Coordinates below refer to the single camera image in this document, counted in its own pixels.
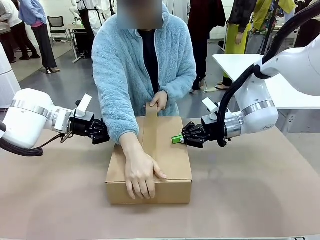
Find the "chair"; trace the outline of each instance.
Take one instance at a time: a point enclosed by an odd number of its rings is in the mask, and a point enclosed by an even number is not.
[[[53,42],[55,42],[54,35],[65,35],[66,40],[69,43],[69,37],[67,35],[67,30],[65,29],[54,29],[54,28],[62,28],[65,26],[64,24],[64,17],[63,16],[58,16],[58,17],[53,17],[53,16],[48,16],[48,21],[49,21],[49,26],[50,26],[50,33],[52,34],[52,39]]]

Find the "cardboard box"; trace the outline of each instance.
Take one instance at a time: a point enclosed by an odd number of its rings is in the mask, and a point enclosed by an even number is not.
[[[125,182],[126,158],[121,146],[114,147],[106,177],[106,190],[111,204],[188,204],[192,174],[187,146],[172,144],[171,138],[181,133],[180,117],[138,117],[138,139],[146,153],[153,156],[167,180],[155,176],[155,198],[133,200]]]

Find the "packing tape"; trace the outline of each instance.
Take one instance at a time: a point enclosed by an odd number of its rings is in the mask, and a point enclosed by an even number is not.
[[[157,104],[153,107],[147,102],[145,105],[144,131],[142,139],[142,148],[146,154],[157,160],[157,128],[158,128]]]

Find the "hand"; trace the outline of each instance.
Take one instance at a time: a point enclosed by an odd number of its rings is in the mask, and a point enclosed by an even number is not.
[[[157,104],[157,112],[161,112],[166,109],[168,101],[168,94],[165,91],[158,92],[153,100],[150,103],[150,107],[153,107],[155,104]]]
[[[238,32],[235,38],[235,44],[237,45],[241,44],[243,37],[244,37],[244,34],[242,32]]]
[[[153,199],[156,195],[154,173],[160,179],[167,176],[161,171],[159,165],[143,149],[133,151],[126,157],[125,184],[132,199]]]

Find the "yellow pants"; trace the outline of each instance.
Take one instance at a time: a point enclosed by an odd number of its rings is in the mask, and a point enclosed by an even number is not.
[[[229,24],[227,27],[226,43],[224,54],[245,54],[246,42],[248,31],[251,30],[251,23],[246,26],[246,29],[243,33],[242,41],[239,45],[236,44],[236,37],[238,34],[238,25]]]

